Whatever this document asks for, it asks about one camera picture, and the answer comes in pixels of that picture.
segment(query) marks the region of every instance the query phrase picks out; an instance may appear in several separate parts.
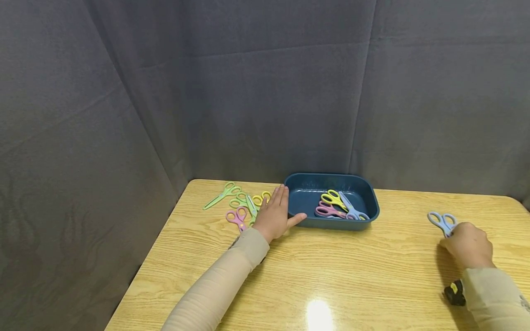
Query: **hand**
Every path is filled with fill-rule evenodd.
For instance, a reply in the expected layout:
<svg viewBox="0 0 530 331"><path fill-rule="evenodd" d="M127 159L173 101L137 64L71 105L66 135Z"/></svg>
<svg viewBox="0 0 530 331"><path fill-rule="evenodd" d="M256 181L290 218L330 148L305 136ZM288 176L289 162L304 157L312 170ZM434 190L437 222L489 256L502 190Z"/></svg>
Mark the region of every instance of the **hand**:
<svg viewBox="0 0 530 331"><path fill-rule="evenodd" d="M288 205L289 188L283 184L274 189L270 201L263 199L253 228L258 230L268 243L281 237L285 231L307 217L306 214L299 213L287 219Z"/></svg>
<svg viewBox="0 0 530 331"><path fill-rule="evenodd" d="M440 245L445 247L465 269L495 268L493 245L488 240L486 232L471 223L458 224L453 230L453 235L442 239Z"/></svg>

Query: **forearm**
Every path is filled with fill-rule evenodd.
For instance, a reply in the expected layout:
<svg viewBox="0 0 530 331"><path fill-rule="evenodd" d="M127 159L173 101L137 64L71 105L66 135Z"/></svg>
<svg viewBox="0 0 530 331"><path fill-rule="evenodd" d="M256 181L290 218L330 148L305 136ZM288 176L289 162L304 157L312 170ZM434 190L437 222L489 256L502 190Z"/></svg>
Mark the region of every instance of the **forearm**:
<svg viewBox="0 0 530 331"><path fill-rule="evenodd" d="M184 294L162 331L215 330L248 274L269 250L255 229L248 229Z"/></svg>
<svg viewBox="0 0 530 331"><path fill-rule="evenodd" d="M530 307L509 275L499 269L466 269L468 310L482 331L530 330Z"/></svg>

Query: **yellow scissors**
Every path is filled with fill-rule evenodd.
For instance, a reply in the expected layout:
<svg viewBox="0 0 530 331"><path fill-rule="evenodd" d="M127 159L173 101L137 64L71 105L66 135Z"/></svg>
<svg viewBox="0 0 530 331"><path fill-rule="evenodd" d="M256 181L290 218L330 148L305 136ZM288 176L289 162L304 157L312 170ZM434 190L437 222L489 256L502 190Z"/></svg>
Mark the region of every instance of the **yellow scissors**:
<svg viewBox="0 0 530 331"><path fill-rule="evenodd" d="M335 204L339 206L340 208L348 211L348 208L346 208L346 205L340 199L339 192L335 190L328 190L327 193L324 193L320 196L320 199L322 199L322 201L325 203Z"/></svg>
<svg viewBox="0 0 530 331"><path fill-rule="evenodd" d="M239 192L238 194L235 195L235 198L233 198L232 200L230 200L230 202L228 203L230 205L230 207L232 208L237 208L237 207L247 207L248 209L248 205L246 204L246 193L243 193L243 192Z"/></svg>
<svg viewBox="0 0 530 331"><path fill-rule="evenodd" d="M261 205L263 204L263 201L265 200L265 197L267 198L267 201L270 201L272 194L270 194L269 191L264 191L261 195L253 196L252 201L254 202L256 206L261 207Z"/></svg>
<svg viewBox="0 0 530 331"><path fill-rule="evenodd" d="M213 200L208 202L206 206L202 207L202 210L206 210L210 207L212 207L214 204L218 203L222 199L224 199L226 196L229 195L237 195L241 192L241 187L235 186L234 182L228 182L225 184L225 190L217 197L215 197Z"/></svg>

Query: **black object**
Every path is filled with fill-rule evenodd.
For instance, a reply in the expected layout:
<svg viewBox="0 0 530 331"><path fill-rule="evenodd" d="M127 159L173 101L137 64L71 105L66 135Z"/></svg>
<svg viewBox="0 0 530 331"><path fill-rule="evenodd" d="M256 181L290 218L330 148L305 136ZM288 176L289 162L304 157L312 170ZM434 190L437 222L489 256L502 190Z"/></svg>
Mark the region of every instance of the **black object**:
<svg viewBox="0 0 530 331"><path fill-rule="evenodd" d="M444 289L447 301L453 306L465 306L464 287L462 281L456 280Z"/></svg>

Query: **pink scissors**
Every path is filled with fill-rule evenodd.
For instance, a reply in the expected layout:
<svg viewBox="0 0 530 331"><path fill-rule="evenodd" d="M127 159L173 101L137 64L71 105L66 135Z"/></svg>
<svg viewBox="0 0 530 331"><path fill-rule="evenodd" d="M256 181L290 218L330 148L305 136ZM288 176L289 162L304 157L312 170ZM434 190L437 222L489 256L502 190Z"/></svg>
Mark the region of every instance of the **pink scissors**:
<svg viewBox="0 0 530 331"><path fill-rule="evenodd" d="M331 204L319 201L318 207L315 209L315 214L324 217L340 217L346 218L346 214L342 211L338 211Z"/></svg>
<svg viewBox="0 0 530 331"><path fill-rule="evenodd" d="M245 207L237 207L235 211L228 210L226 212L226 220L230 223L237 224L237 228L239 229L239 232L243 232L246 230L245 225L245 217L246 217L246 209Z"/></svg>

